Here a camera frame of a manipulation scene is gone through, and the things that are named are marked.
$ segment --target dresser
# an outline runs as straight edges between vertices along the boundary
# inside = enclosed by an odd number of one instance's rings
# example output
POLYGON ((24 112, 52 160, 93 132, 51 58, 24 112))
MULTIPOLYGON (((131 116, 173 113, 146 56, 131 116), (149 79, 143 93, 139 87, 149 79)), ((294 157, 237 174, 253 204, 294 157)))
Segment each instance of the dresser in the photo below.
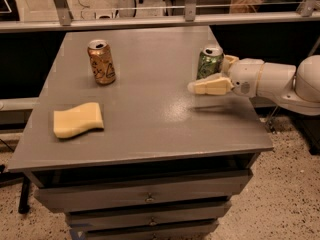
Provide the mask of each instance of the dresser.
POLYGON ((205 235, 272 147, 250 101, 196 96, 208 27, 68 33, 9 163, 64 213, 74 239, 159 240, 205 235), (116 81, 95 83, 93 39, 111 47, 116 81), (105 128, 71 139, 53 133, 53 111, 98 102, 105 128))

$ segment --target can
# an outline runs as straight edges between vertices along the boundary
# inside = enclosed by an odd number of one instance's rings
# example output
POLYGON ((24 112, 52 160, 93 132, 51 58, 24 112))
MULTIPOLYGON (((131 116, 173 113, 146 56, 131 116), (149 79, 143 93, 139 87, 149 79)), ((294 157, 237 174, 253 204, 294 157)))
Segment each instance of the can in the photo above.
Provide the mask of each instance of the can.
POLYGON ((106 40, 92 40, 88 54, 95 80, 99 84, 111 84, 116 80, 110 45, 106 40))
POLYGON ((220 73, 223 58, 223 50, 219 45, 206 45, 199 55, 197 79, 220 73))

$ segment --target speckled floor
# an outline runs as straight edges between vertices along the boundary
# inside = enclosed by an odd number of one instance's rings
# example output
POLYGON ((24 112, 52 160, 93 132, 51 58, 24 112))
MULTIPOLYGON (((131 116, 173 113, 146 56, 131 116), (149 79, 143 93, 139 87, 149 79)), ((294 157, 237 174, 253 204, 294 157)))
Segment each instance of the speckled floor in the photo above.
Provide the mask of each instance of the speckled floor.
MULTIPOLYGON (((254 176, 219 219, 218 228, 202 237, 170 240, 320 239, 320 156, 311 156, 308 142, 291 119, 275 120, 269 133, 274 150, 262 153, 252 166, 254 176)), ((13 147, 21 132, 0 134, 13 147)), ((0 144, 0 162, 12 153, 0 144)), ((27 215, 17 212, 21 184, 0 188, 0 239, 71 239, 64 215, 52 214, 34 197, 27 215)))

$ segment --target drawer handle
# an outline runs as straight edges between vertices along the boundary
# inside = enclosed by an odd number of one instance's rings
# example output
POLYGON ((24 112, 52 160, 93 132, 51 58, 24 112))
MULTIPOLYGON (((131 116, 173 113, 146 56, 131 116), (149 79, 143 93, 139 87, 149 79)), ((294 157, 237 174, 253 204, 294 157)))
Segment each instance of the drawer handle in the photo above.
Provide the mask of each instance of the drawer handle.
POLYGON ((149 226, 150 226, 150 227, 154 227, 154 226, 157 226, 157 225, 158 225, 158 223, 155 222, 155 221, 154 221, 154 218, 152 217, 152 218, 151 218, 151 221, 150 221, 150 223, 149 223, 149 226))
POLYGON ((153 198, 153 197, 152 197, 152 194, 149 193, 149 194, 148 194, 148 197, 147 197, 146 200, 145 200, 145 202, 146 202, 147 204, 150 204, 150 203, 153 203, 154 201, 155 201, 155 198, 153 198))

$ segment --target can top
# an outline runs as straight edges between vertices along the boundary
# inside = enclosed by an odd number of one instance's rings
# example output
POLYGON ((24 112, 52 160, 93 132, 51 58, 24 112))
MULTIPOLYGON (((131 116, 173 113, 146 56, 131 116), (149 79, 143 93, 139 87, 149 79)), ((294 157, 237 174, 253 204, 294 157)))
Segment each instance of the can top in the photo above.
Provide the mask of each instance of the can top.
POLYGON ((223 50, 218 44, 207 44, 203 48, 203 53, 207 56, 220 56, 223 50))
POLYGON ((93 50, 100 50, 108 45, 106 40, 102 39, 96 39, 92 40, 89 44, 88 47, 93 50))

